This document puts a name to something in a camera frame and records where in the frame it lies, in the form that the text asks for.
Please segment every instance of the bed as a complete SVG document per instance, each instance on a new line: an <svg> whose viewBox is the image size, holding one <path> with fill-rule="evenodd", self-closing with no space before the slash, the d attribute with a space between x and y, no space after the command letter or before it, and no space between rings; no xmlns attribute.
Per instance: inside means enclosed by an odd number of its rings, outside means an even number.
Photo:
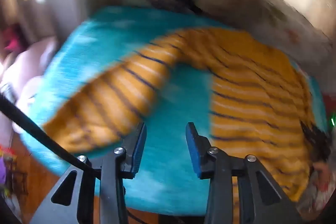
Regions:
<svg viewBox="0 0 336 224"><path fill-rule="evenodd" d="M107 7L98 11L70 35L52 60L29 117L41 126L89 79L157 36L181 28L206 26L226 28L208 18L163 10ZM294 62L292 66L300 70ZM305 78L312 94L315 123L326 131L319 87L313 78ZM201 181L194 174L184 128L187 122L194 122L199 134L209 136L210 88L208 73L178 65L161 91L155 111L145 120L148 134L141 171L135 179L124 181L127 206L169 215L205 214L209 181ZM21 139L53 173L60 176L67 169L68 163L28 133L22 132ZM92 151L87 156L94 159L112 148ZM96 194L99 186L96 180Z"/></svg>

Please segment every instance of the purple object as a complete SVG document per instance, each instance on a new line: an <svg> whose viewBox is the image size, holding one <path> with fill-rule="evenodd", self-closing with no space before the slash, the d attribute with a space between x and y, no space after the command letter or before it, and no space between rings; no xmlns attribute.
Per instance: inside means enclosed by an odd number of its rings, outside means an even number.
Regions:
<svg viewBox="0 0 336 224"><path fill-rule="evenodd" d="M0 184L5 184L6 182L6 166L3 161L3 157L0 158Z"/></svg>

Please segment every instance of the metal screw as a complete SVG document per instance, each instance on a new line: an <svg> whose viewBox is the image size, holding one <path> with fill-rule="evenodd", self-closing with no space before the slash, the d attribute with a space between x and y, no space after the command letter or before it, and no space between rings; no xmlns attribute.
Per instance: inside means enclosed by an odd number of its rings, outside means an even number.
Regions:
<svg viewBox="0 0 336 224"><path fill-rule="evenodd" d="M85 162L85 160L86 160L86 156L84 156L84 155L80 155L80 156L78 156L77 157L81 162Z"/></svg>
<svg viewBox="0 0 336 224"><path fill-rule="evenodd" d="M250 162L255 162L257 160L255 155L248 155L247 156L247 160Z"/></svg>
<svg viewBox="0 0 336 224"><path fill-rule="evenodd" d="M117 147L117 148L115 148L115 149L113 150L113 152L114 152L115 154L121 154L122 152L124 152L124 148L122 148L122 147Z"/></svg>
<svg viewBox="0 0 336 224"><path fill-rule="evenodd" d="M209 148L209 153L210 154L217 154L218 153L218 148L217 147L210 147Z"/></svg>

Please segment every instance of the black cable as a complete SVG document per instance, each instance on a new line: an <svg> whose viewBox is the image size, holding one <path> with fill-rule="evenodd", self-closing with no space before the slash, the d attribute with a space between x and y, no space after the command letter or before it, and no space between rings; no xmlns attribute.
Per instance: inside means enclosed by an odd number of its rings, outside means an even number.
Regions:
<svg viewBox="0 0 336 224"><path fill-rule="evenodd" d="M46 148L54 152L61 159L100 179L99 174L96 170L94 170L84 162L81 162L75 156L71 155L64 148L62 148L58 143L56 143L53 139L51 139L37 124L35 124L27 115L25 115L20 109L18 109L1 93L0 93L0 111L5 116L7 116L8 119L16 123L19 127L25 130L31 136L33 136L36 140L38 140Z"/></svg>
<svg viewBox="0 0 336 224"><path fill-rule="evenodd" d="M133 218L136 222L139 222L141 224L148 224L144 221L142 221L140 218L137 218L134 214L132 214L129 210L127 210L127 214L130 218Z"/></svg>

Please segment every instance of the orange striped cloth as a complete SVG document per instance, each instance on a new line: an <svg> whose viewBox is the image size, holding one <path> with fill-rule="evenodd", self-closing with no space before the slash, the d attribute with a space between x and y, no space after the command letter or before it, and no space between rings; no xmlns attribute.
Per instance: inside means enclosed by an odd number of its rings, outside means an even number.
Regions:
<svg viewBox="0 0 336 224"><path fill-rule="evenodd" d="M309 178L300 120L314 121L310 91L285 54L245 32L188 29L158 38L83 86L43 128L69 152L117 142L150 113L178 62L213 75L212 144L256 155L298 200Z"/></svg>

